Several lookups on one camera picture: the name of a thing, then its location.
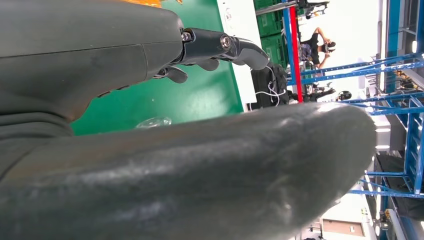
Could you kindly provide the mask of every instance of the bolt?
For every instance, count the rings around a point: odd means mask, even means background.
[[[231,45],[231,39],[227,35],[223,35],[221,37],[221,46],[227,50],[230,48]]]
[[[188,42],[192,39],[192,35],[189,32],[183,32],[181,38],[184,42]]]

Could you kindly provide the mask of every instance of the blue metal rack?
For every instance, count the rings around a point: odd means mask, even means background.
[[[424,119],[420,116],[421,113],[424,113],[424,105],[420,102],[419,98],[424,98],[424,92],[343,101],[344,103],[358,107],[372,108],[372,111],[370,112],[370,115],[372,116],[407,116],[407,134],[403,172],[365,172],[365,175],[368,176],[382,177],[382,184],[362,180],[367,184],[378,187],[381,191],[351,190],[350,193],[424,199],[424,193],[421,190],[424,172],[424,137],[422,137]],[[408,102],[408,107],[403,107],[400,104],[400,101]],[[386,102],[389,106],[378,105],[378,102]],[[401,192],[389,188],[387,178],[402,178],[408,188],[408,191]]]
[[[414,62],[404,63],[404,61],[406,60],[410,60]],[[313,77],[308,79],[302,79],[302,84],[312,84],[319,81],[364,76],[369,74],[378,74],[382,72],[393,72],[393,71],[402,70],[402,69],[420,68],[420,67],[424,67],[424,58],[422,53],[412,53],[412,54],[407,54],[402,56],[388,57],[385,59],[379,59],[379,60],[370,61],[370,62],[359,62],[359,63],[353,63],[349,65],[304,71],[301,73],[301,75],[307,76],[307,75],[319,74],[319,73],[324,75],[324,73],[328,73],[332,71],[359,68],[359,67],[363,67],[363,68],[355,69],[354,71],[351,71],[348,73],[325,75],[325,76]],[[290,80],[287,83],[287,85],[292,86],[292,85],[296,85],[296,83],[293,80]]]

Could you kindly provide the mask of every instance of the white cable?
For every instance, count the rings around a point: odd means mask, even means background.
[[[271,93],[273,93],[273,94],[275,94],[275,95],[278,95],[278,93],[276,93],[276,91],[274,91],[274,90],[272,90],[271,89],[271,83],[269,83],[268,84],[268,89],[269,89],[269,91],[271,92]],[[278,105],[280,104],[280,97],[279,96],[277,96],[277,104],[275,105],[275,107],[278,107]]]
[[[283,89],[283,93],[280,93],[280,94],[271,94],[271,93],[268,93],[268,92],[265,92],[265,91],[258,91],[258,92],[256,92],[255,93],[255,95],[258,95],[258,94],[266,94],[266,95],[268,95],[268,96],[271,96],[271,97],[279,97],[279,96],[281,96],[281,95],[283,95],[283,94],[286,94],[286,90],[285,89]],[[250,111],[252,111],[252,104],[249,102],[249,110]]]
[[[265,67],[268,68],[271,71],[271,73],[272,73],[272,81],[271,82],[275,82],[277,84],[276,75],[274,74],[273,69],[270,68],[269,66],[265,66]],[[286,90],[283,89],[283,92],[282,93],[277,94],[276,91],[274,91],[274,90],[271,89],[270,85],[271,85],[271,83],[268,84],[268,89],[269,89],[269,91],[271,91],[274,94],[271,94],[271,93],[268,93],[268,92],[264,92],[264,91],[258,91],[258,92],[255,93],[255,95],[266,94],[266,95],[271,96],[271,97],[277,97],[277,104],[275,105],[275,107],[278,107],[278,105],[280,104],[280,96],[286,94]],[[252,111],[252,104],[251,103],[249,103],[249,110]]]

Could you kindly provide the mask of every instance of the green tabletop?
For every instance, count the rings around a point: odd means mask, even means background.
[[[186,28],[223,30],[216,0],[183,2],[180,5],[167,0],[162,7],[176,12]],[[168,117],[172,124],[177,124],[243,111],[230,63],[221,61],[215,71],[205,71],[198,66],[181,68],[189,75],[183,84],[167,78],[151,79],[94,99],[82,118],[72,125],[75,134],[130,130],[155,117]]]

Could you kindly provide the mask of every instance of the green storage bin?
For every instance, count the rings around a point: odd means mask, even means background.
[[[283,29],[283,13],[281,11],[270,12],[260,15],[256,18],[259,35],[267,37],[270,35],[280,34]]]
[[[258,9],[263,9],[272,5],[276,5],[281,3],[281,0],[254,0],[253,4],[254,4],[254,8],[256,10]]]
[[[281,64],[284,68],[287,67],[288,49],[287,45],[280,34],[262,37],[260,39],[262,49],[268,54],[270,61],[275,64]]]

